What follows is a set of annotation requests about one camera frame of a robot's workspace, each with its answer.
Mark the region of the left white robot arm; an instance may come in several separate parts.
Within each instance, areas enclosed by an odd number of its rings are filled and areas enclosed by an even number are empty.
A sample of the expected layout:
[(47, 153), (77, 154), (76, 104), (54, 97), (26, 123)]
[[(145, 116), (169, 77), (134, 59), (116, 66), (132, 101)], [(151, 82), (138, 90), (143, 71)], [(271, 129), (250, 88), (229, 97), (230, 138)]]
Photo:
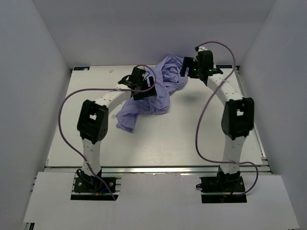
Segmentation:
[(83, 102), (77, 130), (85, 157), (82, 173), (88, 175), (84, 184), (90, 191), (97, 191), (101, 187), (101, 179), (96, 175), (101, 172), (100, 146), (107, 135), (109, 114), (128, 99), (136, 101), (156, 96), (156, 81), (156, 74), (146, 76), (145, 68), (136, 66), (130, 75), (119, 80), (116, 87), (108, 90), (104, 96)]

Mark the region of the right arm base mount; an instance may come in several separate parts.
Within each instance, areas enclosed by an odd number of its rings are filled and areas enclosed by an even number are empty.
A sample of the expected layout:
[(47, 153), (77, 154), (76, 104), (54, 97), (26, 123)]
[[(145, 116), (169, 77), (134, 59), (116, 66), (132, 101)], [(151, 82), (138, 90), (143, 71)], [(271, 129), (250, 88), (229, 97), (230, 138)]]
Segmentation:
[(245, 185), (239, 171), (233, 174), (220, 171), (216, 176), (201, 177), (200, 180), (195, 188), (201, 191), (203, 204), (247, 203)]

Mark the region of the lilac zip jacket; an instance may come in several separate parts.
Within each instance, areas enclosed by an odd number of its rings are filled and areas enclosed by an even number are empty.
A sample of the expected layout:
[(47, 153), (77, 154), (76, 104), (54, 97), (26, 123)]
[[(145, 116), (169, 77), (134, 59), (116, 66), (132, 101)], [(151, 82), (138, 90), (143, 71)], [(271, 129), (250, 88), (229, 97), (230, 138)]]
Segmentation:
[(140, 115), (166, 114), (170, 107), (170, 96), (183, 89), (188, 82), (187, 76), (180, 75), (183, 61), (182, 57), (168, 55), (149, 71), (157, 77), (155, 84), (157, 95), (136, 101), (132, 98), (128, 99), (116, 114), (118, 121), (116, 127), (132, 133)]

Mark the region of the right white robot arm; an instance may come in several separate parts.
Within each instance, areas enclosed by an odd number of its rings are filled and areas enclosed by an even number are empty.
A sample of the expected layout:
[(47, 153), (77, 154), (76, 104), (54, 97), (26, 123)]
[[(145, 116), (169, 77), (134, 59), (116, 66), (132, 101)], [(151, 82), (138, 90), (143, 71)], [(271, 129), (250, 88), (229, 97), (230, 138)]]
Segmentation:
[(185, 57), (180, 71), (183, 77), (201, 80), (224, 106), (221, 128), (225, 134), (222, 162), (217, 173), (217, 187), (228, 191), (239, 177), (239, 162), (243, 144), (254, 128), (254, 100), (237, 92), (213, 64), (213, 53), (196, 47), (196, 57)]

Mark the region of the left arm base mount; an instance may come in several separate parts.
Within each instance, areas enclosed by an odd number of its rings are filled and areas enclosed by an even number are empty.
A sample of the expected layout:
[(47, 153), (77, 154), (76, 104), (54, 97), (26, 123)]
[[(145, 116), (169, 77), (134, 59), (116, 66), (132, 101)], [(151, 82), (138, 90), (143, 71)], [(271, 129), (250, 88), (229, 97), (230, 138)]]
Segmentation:
[(85, 174), (78, 169), (75, 174), (71, 200), (83, 201), (115, 201), (120, 192), (120, 178), (102, 177), (99, 172), (98, 176), (104, 180), (106, 184), (101, 182), (95, 176)]

